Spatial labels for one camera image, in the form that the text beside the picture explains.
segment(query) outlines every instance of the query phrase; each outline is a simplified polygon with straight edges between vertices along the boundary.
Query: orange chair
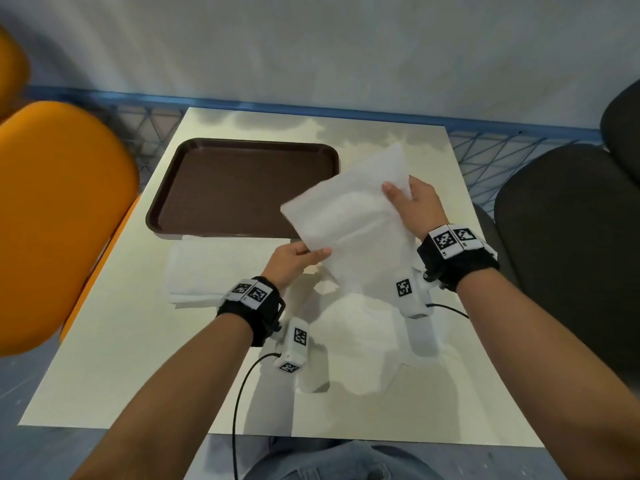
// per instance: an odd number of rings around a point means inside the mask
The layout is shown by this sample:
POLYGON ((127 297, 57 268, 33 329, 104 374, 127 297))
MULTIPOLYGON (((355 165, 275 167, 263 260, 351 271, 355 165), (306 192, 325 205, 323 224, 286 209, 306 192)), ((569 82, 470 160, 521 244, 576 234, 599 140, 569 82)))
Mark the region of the orange chair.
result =
POLYGON ((11 35, 0 27, 0 118, 17 109, 29 79, 29 61, 11 35))
POLYGON ((0 125, 0 356, 75 317, 138 184, 121 142, 75 106, 33 103, 0 125))

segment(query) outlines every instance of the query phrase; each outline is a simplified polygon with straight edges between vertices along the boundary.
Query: white table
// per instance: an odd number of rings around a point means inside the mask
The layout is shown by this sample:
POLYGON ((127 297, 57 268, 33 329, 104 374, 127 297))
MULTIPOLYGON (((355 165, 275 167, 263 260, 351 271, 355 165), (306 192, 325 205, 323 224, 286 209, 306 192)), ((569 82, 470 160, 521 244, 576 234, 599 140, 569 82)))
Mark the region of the white table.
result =
MULTIPOLYGON (((151 374, 212 320, 213 308, 176 309, 168 303, 164 268, 173 241, 157 236, 145 224, 147 210, 176 147, 194 137, 325 143, 338 151, 342 169, 399 141, 410 171, 436 187, 450 220, 480 232, 443 127, 192 108, 20 424, 110 427, 151 374)), ((354 297, 325 303, 318 322, 349 320, 349 314, 360 310, 366 300, 354 297)), ((433 300, 462 309, 457 296, 448 291, 437 290, 433 300)), ((352 363, 333 352, 340 348, 334 343, 338 335, 332 339, 326 331, 320 333, 319 345, 326 348, 324 360, 330 371, 329 389, 315 394, 294 393, 291 382, 283 379, 285 374, 272 375, 272 368, 267 367, 255 370, 244 389, 238 432, 541 446, 468 320, 437 310, 433 323, 444 323, 448 328, 448 333, 442 334, 439 355, 419 367, 401 366, 384 394, 354 394, 344 382, 354 374, 349 370, 352 363)), ((212 433, 231 431, 239 384, 259 354, 260 350, 251 349, 247 355, 212 433)), ((363 377, 367 367, 361 371, 363 377)))

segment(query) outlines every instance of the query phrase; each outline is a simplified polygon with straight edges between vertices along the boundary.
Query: black chair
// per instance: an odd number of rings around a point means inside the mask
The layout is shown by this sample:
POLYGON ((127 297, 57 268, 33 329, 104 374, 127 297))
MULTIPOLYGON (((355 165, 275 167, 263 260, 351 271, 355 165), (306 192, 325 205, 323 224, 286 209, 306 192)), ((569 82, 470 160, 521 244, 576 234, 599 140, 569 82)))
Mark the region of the black chair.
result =
POLYGON ((616 373, 640 379, 640 81, 600 121, 605 150, 555 148, 511 177, 495 224, 502 272, 616 373))

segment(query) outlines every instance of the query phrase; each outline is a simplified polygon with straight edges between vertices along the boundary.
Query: white wall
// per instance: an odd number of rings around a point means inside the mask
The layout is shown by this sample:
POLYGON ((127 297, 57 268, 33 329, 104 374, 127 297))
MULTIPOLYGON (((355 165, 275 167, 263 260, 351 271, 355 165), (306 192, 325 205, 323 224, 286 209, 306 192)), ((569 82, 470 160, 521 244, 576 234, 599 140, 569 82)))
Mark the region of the white wall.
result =
POLYGON ((640 0, 0 0, 33 83, 596 127, 640 0))

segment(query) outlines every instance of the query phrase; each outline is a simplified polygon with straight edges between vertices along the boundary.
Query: wrist strap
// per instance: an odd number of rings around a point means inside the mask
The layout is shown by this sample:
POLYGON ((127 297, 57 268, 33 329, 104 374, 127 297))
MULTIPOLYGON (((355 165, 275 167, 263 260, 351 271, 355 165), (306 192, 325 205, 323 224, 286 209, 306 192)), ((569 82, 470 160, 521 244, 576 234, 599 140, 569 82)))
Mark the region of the wrist strap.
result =
POLYGON ((262 347, 274 331, 281 329, 278 320, 285 306, 276 286, 267 278, 256 276, 240 280, 224 295, 218 315, 233 313, 244 319, 253 331, 251 346, 262 347))
POLYGON ((428 282, 440 280, 444 288, 455 292, 469 273, 489 267, 500 269, 497 253, 471 229, 444 225, 432 230, 418 248, 428 282))

